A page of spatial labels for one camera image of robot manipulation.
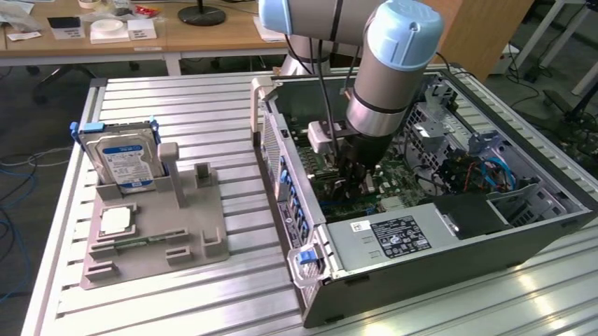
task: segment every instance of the metal slotted table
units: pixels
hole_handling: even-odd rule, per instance
[[[71,156],[23,335],[545,335],[598,331],[598,225],[561,238],[524,265],[305,329],[250,141],[250,81],[270,72],[115,79],[92,87],[83,122],[155,116],[180,145],[182,169],[219,170],[229,247],[222,263],[118,285],[78,284],[96,173]],[[598,183],[467,75],[462,82],[598,198]],[[494,126],[467,101],[459,114]]]

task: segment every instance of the office chair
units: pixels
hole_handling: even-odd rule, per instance
[[[27,66],[27,72],[31,75],[39,74],[38,66]],[[139,63],[130,62],[131,71],[139,70]],[[36,87],[32,90],[32,100],[38,105],[43,105],[48,102],[47,96],[43,94],[44,88],[47,88],[55,81],[58,81],[66,74],[68,74],[72,70],[79,71],[82,74],[88,76],[90,79],[98,78],[98,76],[92,73],[90,69],[86,68],[82,64],[66,64],[62,65],[48,77],[46,77],[42,82],[38,83]]]

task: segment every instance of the floor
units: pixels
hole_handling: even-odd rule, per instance
[[[517,46],[522,46],[528,41],[537,25],[538,21],[533,21],[530,24],[521,26],[513,39],[513,43]],[[545,46],[557,34],[557,30],[549,30],[540,46],[534,50],[533,56],[536,55],[537,57],[541,54]],[[253,69],[261,70],[257,58],[254,57],[253,60]],[[572,40],[553,63],[553,77],[542,77],[533,86],[538,90],[557,90],[576,104],[580,98],[573,96],[569,91],[597,60],[598,50]],[[266,63],[270,66],[279,65],[281,62],[281,57],[266,58]],[[534,57],[530,57],[521,72],[533,63]],[[182,65],[189,74],[250,70],[249,59],[239,57],[222,59],[219,70],[211,68],[211,59],[184,61]],[[15,67],[11,74],[4,79],[0,79],[0,157],[15,153],[38,153],[47,151],[50,148],[72,145],[68,125],[71,121],[80,119],[88,79],[80,73],[70,73],[66,78],[47,89],[46,94],[50,99],[47,105],[38,106],[31,100],[30,93],[39,79],[51,73],[54,67],[43,66],[40,69],[40,75],[31,76],[23,67]],[[167,75],[164,63],[155,61],[140,62],[140,70],[138,71],[131,71],[126,62],[94,64],[90,66],[90,69],[100,77],[106,78]],[[0,77],[7,71],[8,68],[0,69]],[[492,76],[486,81],[486,85],[508,104],[534,94],[532,89],[512,83],[504,76]],[[552,108],[546,108],[542,105],[541,97],[522,102],[518,104],[518,108],[542,118],[556,113]],[[592,101],[588,111],[593,114],[598,112],[598,97]],[[62,161],[67,157],[67,151],[59,152],[44,157],[40,163]],[[26,166],[14,171],[27,174],[30,168]],[[31,259],[32,279],[36,278],[36,270],[43,257],[66,168],[66,165],[39,168],[35,191],[19,206],[8,210],[11,219],[23,234]],[[0,174],[0,195],[6,194],[19,184],[20,179],[15,176]],[[6,250],[7,245],[8,240],[0,240],[0,251]],[[10,256],[0,264],[0,297],[3,293],[11,291],[20,283],[24,274],[24,258],[15,246]],[[0,335],[19,335],[32,289],[34,282],[30,281],[19,290],[18,296],[0,302]]]

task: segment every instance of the robotic arm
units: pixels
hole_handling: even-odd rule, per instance
[[[414,0],[261,0],[267,29],[363,46],[337,162],[361,183],[389,149],[443,32],[441,15]]]

